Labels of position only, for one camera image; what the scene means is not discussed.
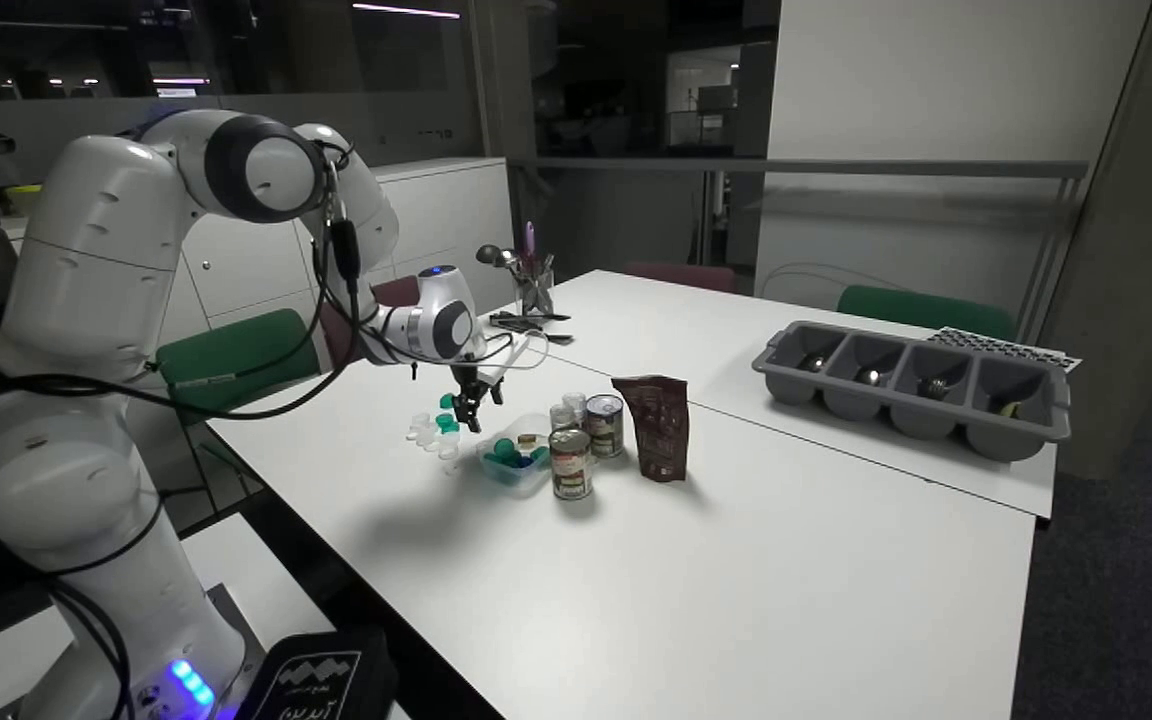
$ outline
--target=white table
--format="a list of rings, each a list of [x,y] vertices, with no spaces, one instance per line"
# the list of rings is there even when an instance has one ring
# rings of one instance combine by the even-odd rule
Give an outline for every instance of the white table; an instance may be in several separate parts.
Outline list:
[[[245,515],[228,515],[225,524],[189,537],[186,551],[208,586],[228,586],[262,646],[300,632],[334,632],[329,615],[303,597]],[[0,708],[36,688],[68,640],[72,632],[55,608],[6,628]]]
[[[763,351],[763,342],[794,318],[845,325],[887,337],[928,337],[926,328],[699,293],[615,273],[578,277],[551,295],[559,311],[574,311],[574,318],[551,325],[551,331],[578,337],[578,342],[551,346],[558,359],[603,377],[681,377],[692,383],[692,398],[712,410],[727,410],[747,424],[790,433],[795,439],[825,442],[858,460],[986,495],[1033,515],[1054,515],[1054,442],[1033,460],[995,462],[957,442],[898,435],[886,424],[848,424],[813,409],[781,409],[774,405],[763,377],[754,370],[754,359]]]
[[[511,377],[481,439],[601,387]],[[1009,714],[1033,515],[709,409],[688,482],[615,469],[593,502],[518,499],[477,446],[404,439],[440,392],[443,370],[349,368],[215,433],[503,714]]]

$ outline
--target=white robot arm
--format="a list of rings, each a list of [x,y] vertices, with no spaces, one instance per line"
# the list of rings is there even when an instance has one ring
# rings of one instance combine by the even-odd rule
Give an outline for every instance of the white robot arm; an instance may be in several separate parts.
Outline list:
[[[456,266],[428,266],[415,306],[379,306],[356,282],[395,245],[395,211],[340,133],[182,111],[137,138],[87,135],[60,154],[16,264],[0,370],[144,377],[182,239],[203,211],[254,222],[303,215],[334,247],[337,299],[356,306],[371,359],[471,368],[477,306]],[[221,708],[245,640],[160,515],[119,397],[0,397],[0,541],[110,613],[130,644],[137,714]],[[28,696],[28,720],[105,720],[126,704],[102,640],[72,608],[68,623],[77,644]]]

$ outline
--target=green chair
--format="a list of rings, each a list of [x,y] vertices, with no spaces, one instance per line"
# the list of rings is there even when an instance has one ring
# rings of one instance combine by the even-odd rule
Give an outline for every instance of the green chair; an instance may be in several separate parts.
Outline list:
[[[990,303],[951,299],[951,295],[853,282],[853,289],[845,289],[837,306],[853,311],[853,317],[898,318],[898,325],[964,328],[964,331],[981,331],[981,337],[1016,340],[1016,318],[1009,311],[990,306]]]
[[[254,405],[269,392],[279,392],[321,370],[317,346],[303,337],[303,325],[293,306],[165,342],[155,363],[172,398],[215,409],[215,410]],[[198,442],[191,429],[203,429],[203,417],[178,410],[178,421],[191,452],[191,462],[203,481],[203,488],[189,488],[189,490],[208,490],[214,513],[221,509],[202,452],[233,469],[240,488],[248,490],[248,481],[245,481],[248,471],[240,469],[240,460],[233,460],[233,452],[214,433],[203,433],[203,439]]]

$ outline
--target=gray plastic tray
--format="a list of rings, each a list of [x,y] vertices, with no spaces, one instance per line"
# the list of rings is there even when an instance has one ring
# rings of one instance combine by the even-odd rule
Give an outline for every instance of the gray plastic tray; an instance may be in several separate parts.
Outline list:
[[[991,460],[1025,460],[1073,435],[1068,381],[1035,359],[790,325],[754,368],[781,405],[825,405],[848,421],[886,417],[906,435],[964,439]]]

